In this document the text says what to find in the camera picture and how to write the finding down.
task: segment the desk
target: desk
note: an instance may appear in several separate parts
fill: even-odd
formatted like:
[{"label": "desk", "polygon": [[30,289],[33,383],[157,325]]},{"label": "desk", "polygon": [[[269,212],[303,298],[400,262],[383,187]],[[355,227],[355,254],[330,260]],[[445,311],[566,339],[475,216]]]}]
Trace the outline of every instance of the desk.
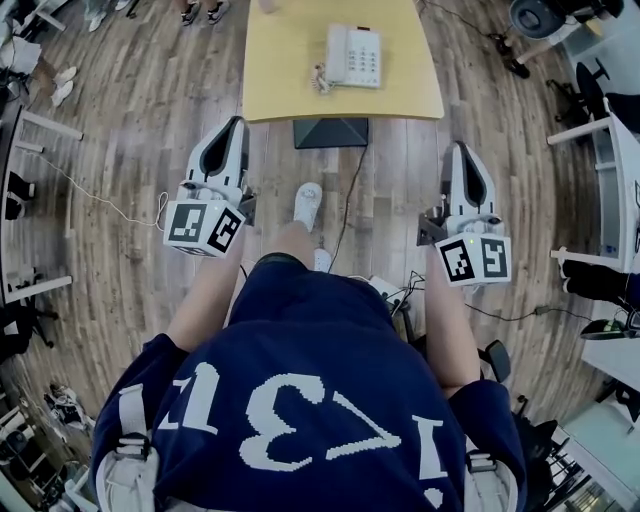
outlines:
[{"label": "desk", "polygon": [[7,187],[9,184],[9,156],[15,147],[22,147],[31,151],[42,152],[44,148],[36,144],[30,144],[20,141],[16,134],[22,131],[22,123],[31,122],[57,131],[63,135],[71,136],[77,140],[81,140],[83,134],[77,130],[69,128],[60,123],[55,123],[44,117],[37,116],[23,109],[19,101],[11,101],[4,106],[0,116],[0,180],[2,183],[2,196],[0,207],[0,305],[8,304],[20,299],[31,297],[38,293],[43,293],[54,288],[71,284],[71,276],[60,277],[49,281],[43,281],[38,284],[27,286],[25,288],[13,289],[9,291],[9,274],[6,267],[6,243],[5,237],[2,236],[2,225],[6,222],[20,222],[20,220],[5,220],[5,211],[7,203]]},{"label": "desk", "polygon": [[638,272],[636,265],[636,233],[640,220],[640,143],[615,114],[547,138],[549,145],[566,142],[608,129],[613,146],[613,160],[596,165],[600,182],[600,214],[602,218],[601,253],[581,254],[566,250],[551,251],[552,258],[604,265],[621,272]]},{"label": "desk", "polygon": [[[440,119],[440,87],[412,0],[276,0],[265,14],[251,2],[245,50],[243,116],[249,122],[319,118]],[[380,33],[382,87],[311,87],[324,62],[330,23]]]}]

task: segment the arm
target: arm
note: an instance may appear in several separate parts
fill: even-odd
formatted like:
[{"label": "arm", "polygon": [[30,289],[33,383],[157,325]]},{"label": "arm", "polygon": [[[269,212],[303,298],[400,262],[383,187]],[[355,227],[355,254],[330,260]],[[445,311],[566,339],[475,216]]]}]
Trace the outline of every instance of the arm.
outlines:
[{"label": "arm", "polygon": [[205,258],[167,329],[175,345],[193,352],[222,329],[238,280],[245,230],[226,258]]},{"label": "arm", "polygon": [[480,379],[480,358],[462,292],[447,283],[435,248],[427,248],[427,361],[447,398]]}]

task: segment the telephone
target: telephone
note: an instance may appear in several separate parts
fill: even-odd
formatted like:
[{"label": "telephone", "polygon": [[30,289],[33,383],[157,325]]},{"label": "telephone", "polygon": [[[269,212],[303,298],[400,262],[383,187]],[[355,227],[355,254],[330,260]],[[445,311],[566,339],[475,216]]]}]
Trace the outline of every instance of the telephone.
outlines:
[{"label": "telephone", "polygon": [[327,36],[324,80],[332,85],[378,89],[380,34],[368,28],[332,23]]}]

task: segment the black shorts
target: black shorts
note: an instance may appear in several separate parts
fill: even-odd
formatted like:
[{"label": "black shorts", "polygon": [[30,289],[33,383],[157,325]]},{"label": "black shorts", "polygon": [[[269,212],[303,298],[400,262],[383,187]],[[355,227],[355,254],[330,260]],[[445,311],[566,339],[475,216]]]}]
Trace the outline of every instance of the black shorts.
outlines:
[{"label": "black shorts", "polygon": [[386,302],[368,283],[308,270],[284,253],[263,256],[238,295],[229,325],[251,320],[349,322],[393,330]]}]

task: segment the printed number on shirt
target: printed number on shirt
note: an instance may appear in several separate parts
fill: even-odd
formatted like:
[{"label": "printed number on shirt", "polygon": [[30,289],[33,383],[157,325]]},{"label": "printed number on shirt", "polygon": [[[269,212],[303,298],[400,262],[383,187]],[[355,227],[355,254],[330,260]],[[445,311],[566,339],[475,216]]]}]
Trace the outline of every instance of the printed number on shirt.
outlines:
[{"label": "printed number on shirt", "polygon": [[[182,394],[191,379],[192,377],[174,380],[173,385],[180,388]],[[218,433],[218,429],[210,425],[208,421],[219,381],[220,375],[209,363],[200,363],[196,367],[195,381],[182,419],[182,427],[202,430],[214,435]],[[269,471],[296,471],[313,461],[313,457],[310,456],[295,462],[281,462],[269,457],[269,445],[274,439],[296,433],[296,428],[288,425],[274,410],[278,393],[285,386],[297,389],[305,400],[314,405],[320,404],[325,398],[322,380],[315,375],[296,373],[275,375],[255,388],[249,398],[246,415],[249,423],[255,429],[256,435],[245,439],[240,445],[240,457],[249,467]],[[400,437],[387,432],[340,392],[335,391],[331,401],[351,412],[358,418],[358,421],[366,423],[375,435],[362,441],[329,448],[325,454],[326,460],[353,455],[365,450],[395,448],[402,442]],[[178,429],[179,422],[171,421],[169,414],[170,411],[162,419],[158,430]],[[433,430],[435,427],[442,426],[442,421],[429,420],[420,416],[412,418],[418,424],[420,436],[420,480],[446,477],[447,473],[441,470],[440,457],[433,441]]]}]

